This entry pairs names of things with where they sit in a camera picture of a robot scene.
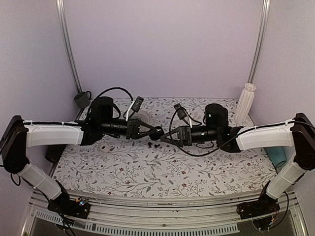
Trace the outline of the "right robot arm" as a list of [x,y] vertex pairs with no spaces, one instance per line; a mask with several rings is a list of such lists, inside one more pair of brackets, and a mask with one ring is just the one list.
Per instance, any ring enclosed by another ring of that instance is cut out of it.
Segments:
[[160,140],[178,148],[194,143],[215,141],[217,148],[238,153],[255,148],[293,147],[295,156],[263,188],[254,204],[258,214],[270,210],[280,195],[295,184],[306,171],[315,168],[315,128],[304,113],[276,124],[230,127],[228,111],[220,104],[205,107],[204,125],[169,129]]

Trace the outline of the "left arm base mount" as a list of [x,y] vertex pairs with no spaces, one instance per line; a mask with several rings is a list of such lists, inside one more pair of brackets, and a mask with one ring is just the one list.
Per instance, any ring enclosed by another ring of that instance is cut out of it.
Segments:
[[62,196],[50,200],[48,204],[48,210],[50,211],[81,219],[88,218],[90,209],[91,205],[89,203],[81,204],[80,201],[77,202]]

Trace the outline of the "black earbud charging case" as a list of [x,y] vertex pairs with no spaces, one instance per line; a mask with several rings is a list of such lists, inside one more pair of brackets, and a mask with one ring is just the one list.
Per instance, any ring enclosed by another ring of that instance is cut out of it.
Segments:
[[164,130],[161,126],[156,126],[156,130],[153,134],[151,134],[149,137],[151,140],[156,141],[161,138],[161,136],[164,135]]

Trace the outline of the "white case near left arm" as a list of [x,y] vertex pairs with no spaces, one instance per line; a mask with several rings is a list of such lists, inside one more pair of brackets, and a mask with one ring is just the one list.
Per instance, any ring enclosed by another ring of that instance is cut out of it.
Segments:
[[107,146],[101,146],[101,147],[100,147],[100,151],[101,151],[102,153],[108,153],[108,152],[110,152],[110,148],[107,147]]

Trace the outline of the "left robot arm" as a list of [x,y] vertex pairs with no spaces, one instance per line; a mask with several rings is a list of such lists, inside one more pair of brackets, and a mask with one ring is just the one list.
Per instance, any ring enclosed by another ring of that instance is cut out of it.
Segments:
[[119,108],[114,104],[113,98],[108,96],[92,101],[85,120],[33,122],[16,115],[0,140],[1,166],[44,193],[62,213],[70,213],[73,202],[68,199],[68,193],[28,159],[27,149],[47,146],[45,158],[51,163],[57,163],[67,145],[89,146],[105,135],[113,138],[124,136],[133,140],[148,136],[153,141],[158,140],[164,134],[161,127],[153,127],[132,116],[139,111],[142,102],[141,97],[133,101],[126,112],[126,118],[113,116]]

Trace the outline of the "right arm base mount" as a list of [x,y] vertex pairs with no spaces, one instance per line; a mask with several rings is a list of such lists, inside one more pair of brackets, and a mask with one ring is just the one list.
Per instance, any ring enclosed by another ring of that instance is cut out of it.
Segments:
[[[243,202],[237,205],[236,212],[240,215],[241,219],[248,219],[265,214],[275,213],[278,215],[280,206],[278,201],[270,198],[269,196],[260,196],[256,201]],[[275,216],[268,216],[253,221],[253,225],[261,231],[270,229],[275,221]]]

